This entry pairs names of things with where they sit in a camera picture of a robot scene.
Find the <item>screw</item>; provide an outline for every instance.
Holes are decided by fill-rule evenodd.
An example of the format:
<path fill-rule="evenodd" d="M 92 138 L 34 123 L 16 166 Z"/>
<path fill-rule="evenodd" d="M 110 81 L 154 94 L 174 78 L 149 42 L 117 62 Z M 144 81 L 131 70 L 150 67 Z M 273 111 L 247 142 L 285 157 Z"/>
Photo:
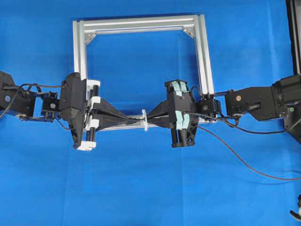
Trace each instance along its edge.
<path fill-rule="evenodd" d="M 5 96 L 5 101 L 9 102 L 10 101 L 10 96 Z"/>

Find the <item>blue cloth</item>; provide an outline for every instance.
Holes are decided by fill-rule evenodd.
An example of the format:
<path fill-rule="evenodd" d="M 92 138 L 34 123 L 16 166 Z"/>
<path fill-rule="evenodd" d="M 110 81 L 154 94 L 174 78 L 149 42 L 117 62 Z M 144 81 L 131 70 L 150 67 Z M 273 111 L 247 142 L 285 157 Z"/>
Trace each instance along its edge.
<path fill-rule="evenodd" d="M 73 20 L 182 14 L 205 14 L 216 91 L 293 75 L 284 0 L 2 0 L 0 70 L 16 84 L 60 84 L 73 72 Z M 100 95 L 125 113 L 149 112 L 165 100 L 165 81 L 198 83 L 194 43 L 183 32 L 98 36 L 87 55 Z M 241 126 L 282 129 L 280 121 L 249 115 Z M 290 135 L 204 127 L 257 169 L 300 175 L 301 148 Z M 289 210 L 297 208 L 300 182 L 254 174 L 202 131 L 195 147 L 176 149 L 167 129 L 99 132 L 87 153 L 72 149 L 58 123 L 5 116 L 0 144 L 2 226 L 297 225 Z"/>

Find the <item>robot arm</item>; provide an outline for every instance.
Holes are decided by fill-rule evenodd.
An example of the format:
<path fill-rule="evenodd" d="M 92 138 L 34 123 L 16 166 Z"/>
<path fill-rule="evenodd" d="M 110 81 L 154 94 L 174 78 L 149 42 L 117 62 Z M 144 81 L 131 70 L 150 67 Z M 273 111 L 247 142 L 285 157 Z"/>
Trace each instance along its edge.
<path fill-rule="evenodd" d="M 38 92 L 32 92 L 35 86 Z M 61 88 L 61 96 L 53 92 L 42 92 L 41 87 Z M 96 147 L 96 132 L 120 124 L 134 124 L 141 119 L 129 118 L 105 99 L 98 96 L 99 81 L 81 80 L 79 73 L 72 73 L 61 86 L 23 84 L 16 86 L 9 74 L 0 72 L 0 111 L 18 117 L 22 121 L 53 122 L 54 119 L 68 122 L 73 147 L 90 151 Z M 286 127 L 295 124 L 300 118 L 297 109 L 301 103 L 301 75 L 281 79 L 270 87 L 251 87 L 238 91 L 228 91 L 202 96 L 196 102 L 188 84 L 182 80 L 165 83 L 167 100 L 161 102 L 150 113 L 147 121 L 171 130 L 172 147 L 195 145 L 195 135 L 199 115 L 203 121 L 218 120 L 221 103 L 214 97 L 223 95 L 228 118 L 235 119 L 251 114 L 258 121 L 285 118 Z M 41 116 L 34 117 L 35 99 L 43 100 Z M 294 126 L 289 132 L 299 140 L 301 126 Z"/>

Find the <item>electrical wire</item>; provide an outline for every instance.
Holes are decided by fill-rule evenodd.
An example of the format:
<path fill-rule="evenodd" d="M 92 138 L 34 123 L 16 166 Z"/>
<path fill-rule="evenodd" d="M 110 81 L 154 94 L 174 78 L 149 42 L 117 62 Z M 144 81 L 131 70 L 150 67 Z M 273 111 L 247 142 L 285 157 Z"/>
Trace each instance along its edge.
<path fill-rule="evenodd" d="M 13 105 L 14 100 L 16 99 L 18 93 L 23 90 L 22 87 L 23 86 L 35 86 L 35 87 L 43 87 L 43 88 L 65 88 L 65 86 L 46 86 L 46 85 L 39 85 L 36 83 L 25 83 L 22 84 L 21 86 L 12 86 L 12 87 L 3 87 L 2 89 L 17 89 L 15 95 L 13 96 L 13 98 L 10 100 L 10 103 L 8 104 L 8 106 L 4 109 L 4 111 L 0 114 L 0 119 L 9 111 L 9 109 L 11 108 L 11 106 Z"/>
<path fill-rule="evenodd" d="M 278 134 L 278 133 L 284 133 L 284 132 L 287 132 L 289 131 L 290 129 L 294 128 L 295 126 L 297 126 L 300 122 L 301 122 L 301 118 L 297 120 L 297 122 L 295 122 L 292 126 L 284 129 L 284 130 L 280 130 L 280 131 L 272 131 L 272 132 L 257 132 L 257 131 L 250 131 L 250 130 L 247 130 L 247 129 L 244 129 L 244 128 L 241 128 L 235 124 L 232 124 L 228 121 L 225 121 L 224 119 L 221 119 L 221 118 L 215 118 L 215 117 L 211 117 L 211 116 L 208 116 L 208 115 L 204 115 L 204 114 L 199 114 L 199 113 L 187 113 L 187 114 L 190 114 L 190 115 L 195 115 L 195 116 L 201 116 L 201 117 L 204 117 L 204 118 L 209 118 L 209 119 L 213 119 L 213 120 L 217 120 L 217 121 L 221 121 L 227 125 L 229 125 L 230 127 L 234 127 L 234 128 L 237 128 L 243 132 L 246 132 L 246 133 L 252 133 L 252 134 Z"/>
<path fill-rule="evenodd" d="M 198 94 L 200 95 L 200 97 L 202 96 L 201 92 L 199 91 L 199 88 L 197 86 L 193 86 L 190 88 L 191 92 L 196 89 L 198 91 Z"/>
<path fill-rule="evenodd" d="M 285 180 L 285 181 L 296 181 L 296 180 L 301 180 L 301 177 L 299 178 L 280 178 L 280 177 L 275 177 L 266 173 L 262 173 L 260 171 L 258 171 L 257 169 L 255 169 L 254 167 L 250 166 L 243 158 L 241 158 L 239 156 L 239 154 L 237 154 L 223 139 L 221 139 L 218 135 L 216 135 L 215 133 L 211 132 L 210 130 L 198 126 L 198 128 L 204 130 L 205 132 L 209 133 L 210 135 L 214 136 L 216 139 L 218 139 L 220 142 L 222 142 L 234 155 L 235 157 L 237 157 L 245 166 L 247 166 L 250 170 L 252 170 L 255 173 L 258 173 L 264 177 L 267 178 L 271 178 L 271 179 L 276 179 L 276 180 Z"/>
<path fill-rule="evenodd" d="M 60 121 L 58 118 L 55 118 L 55 119 L 58 121 L 58 123 L 61 125 L 61 127 L 62 127 L 63 129 L 65 129 L 65 130 L 70 130 L 70 128 L 65 127 L 65 126 L 61 123 L 61 121 Z"/>

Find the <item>square metal frame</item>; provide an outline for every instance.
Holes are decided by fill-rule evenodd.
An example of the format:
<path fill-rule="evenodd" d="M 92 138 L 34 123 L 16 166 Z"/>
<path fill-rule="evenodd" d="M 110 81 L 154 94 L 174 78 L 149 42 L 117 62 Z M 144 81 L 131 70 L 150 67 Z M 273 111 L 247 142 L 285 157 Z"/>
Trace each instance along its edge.
<path fill-rule="evenodd" d="M 88 79 L 86 45 L 97 35 L 175 30 L 183 30 L 195 40 L 200 90 L 203 94 L 213 94 L 214 86 L 204 15 L 73 21 L 74 72 L 79 72 L 82 80 Z M 138 122 L 131 126 L 119 125 L 104 130 L 143 127 Z"/>

